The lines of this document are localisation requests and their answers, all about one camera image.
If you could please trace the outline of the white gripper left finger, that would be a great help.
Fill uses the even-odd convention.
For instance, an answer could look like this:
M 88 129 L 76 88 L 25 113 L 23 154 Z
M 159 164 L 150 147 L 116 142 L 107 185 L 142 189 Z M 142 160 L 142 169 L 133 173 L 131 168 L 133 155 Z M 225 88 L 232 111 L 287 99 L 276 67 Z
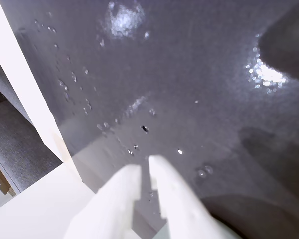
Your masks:
M 134 202 L 141 198 L 142 169 L 116 172 L 71 220 L 66 239 L 139 239 L 132 229 Z

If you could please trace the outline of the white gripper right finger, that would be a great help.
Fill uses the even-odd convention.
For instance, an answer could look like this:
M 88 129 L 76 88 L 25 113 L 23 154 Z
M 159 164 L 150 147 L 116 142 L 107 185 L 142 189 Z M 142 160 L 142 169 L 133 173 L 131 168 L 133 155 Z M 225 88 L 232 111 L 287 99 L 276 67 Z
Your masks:
M 161 155 L 148 159 L 151 187 L 159 198 L 161 217 L 171 239 L 240 239 L 229 226 L 211 216 L 191 187 Z

